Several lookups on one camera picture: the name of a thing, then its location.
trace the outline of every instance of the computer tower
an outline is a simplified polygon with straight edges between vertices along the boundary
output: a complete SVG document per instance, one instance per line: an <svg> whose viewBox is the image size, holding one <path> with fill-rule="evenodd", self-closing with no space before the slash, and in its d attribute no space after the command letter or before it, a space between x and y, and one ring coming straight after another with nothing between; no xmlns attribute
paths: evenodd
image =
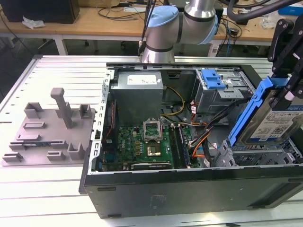
<svg viewBox="0 0 303 227"><path fill-rule="evenodd" d="M23 16L31 20L72 24L79 14L78 0L0 0L10 22L21 22Z"/></svg>

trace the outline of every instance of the power supply label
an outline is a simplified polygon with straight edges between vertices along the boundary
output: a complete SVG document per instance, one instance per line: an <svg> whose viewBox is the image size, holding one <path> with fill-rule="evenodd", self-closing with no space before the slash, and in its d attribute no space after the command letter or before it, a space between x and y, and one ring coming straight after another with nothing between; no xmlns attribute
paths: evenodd
<svg viewBox="0 0 303 227"><path fill-rule="evenodd" d="M127 76L128 85L152 85L157 84L156 75L128 75Z"/></svg>
<svg viewBox="0 0 303 227"><path fill-rule="evenodd" d="M293 125L293 119L303 114L303 111L297 110L270 111L250 139L252 141L271 141L280 138Z"/></svg>

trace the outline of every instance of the hard drive label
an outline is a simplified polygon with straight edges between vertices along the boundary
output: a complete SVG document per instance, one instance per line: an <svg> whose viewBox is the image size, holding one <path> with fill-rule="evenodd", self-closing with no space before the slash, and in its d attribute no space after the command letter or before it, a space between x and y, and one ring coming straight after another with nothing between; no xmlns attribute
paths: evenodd
<svg viewBox="0 0 303 227"><path fill-rule="evenodd" d="M293 125L293 119L301 114L303 111L270 111L250 139L269 141L280 138Z"/></svg>

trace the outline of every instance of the wooden workbench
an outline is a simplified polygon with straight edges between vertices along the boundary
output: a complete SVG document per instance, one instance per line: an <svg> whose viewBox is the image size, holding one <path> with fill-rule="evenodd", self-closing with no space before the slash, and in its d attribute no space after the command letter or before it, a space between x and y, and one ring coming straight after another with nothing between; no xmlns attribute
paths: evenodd
<svg viewBox="0 0 303 227"><path fill-rule="evenodd" d="M109 16L118 17L132 14L133 12L110 12ZM116 21L101 17L97 8L81 8L80 13L73 24L45 23L45 27L30 29L22 23L11 23L7 21L1 12L9 28L18 36L23 38L50 38L54 39L60 55L66 55L64 39L86 39L86 40L120 40L138 41L143 29L143 20L134 16L137 20ZM246 26L241 26L242 35L236 44L248 45L270 45L274 29L262 29L260 18L250 20ZM212 43L218 46L225 38L225 27L220 25L218 33ZM0 22L0 36L13 37L3 22Z"/></svg>

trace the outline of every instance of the black box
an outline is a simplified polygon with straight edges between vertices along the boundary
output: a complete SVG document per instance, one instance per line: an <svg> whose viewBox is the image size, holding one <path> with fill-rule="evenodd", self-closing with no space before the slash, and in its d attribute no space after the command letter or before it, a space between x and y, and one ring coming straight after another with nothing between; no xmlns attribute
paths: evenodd
<svg viewBox="0 0 303 227"><path fill-rule="evenodd" d="M171 5L178 8L179 12L184 12L184 7L187 5L187 3L190 2L190 0L164 0L164 5ZM214 9L216 10L216 15L218 17L218 26L216 30L216 34L220 25L221 17L223 15L223 8L222 6L215 1L214 2Z"/></svg>
<svg viewBox="0 0 303 227"><path fill-rule="evenodd" d="M31 20L72 24L79 14L78 0L0 0L10 22Z"/></svg>

